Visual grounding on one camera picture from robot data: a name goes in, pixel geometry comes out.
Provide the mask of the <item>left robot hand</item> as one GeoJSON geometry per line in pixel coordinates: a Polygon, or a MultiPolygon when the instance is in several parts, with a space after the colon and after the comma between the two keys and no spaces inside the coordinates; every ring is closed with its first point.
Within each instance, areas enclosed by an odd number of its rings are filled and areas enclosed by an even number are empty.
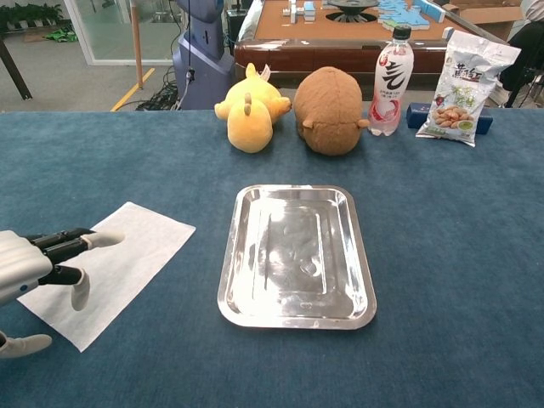
{"type": "Polygon", "coordinates": [[[45,285],[71,287],[71,306],[84,309],[90,293],[90,279],[84,269],[62,263],[82,252],[122,242],[121,231],[75,228],[45,235],[1,232],[1,305],[45,285]]]}

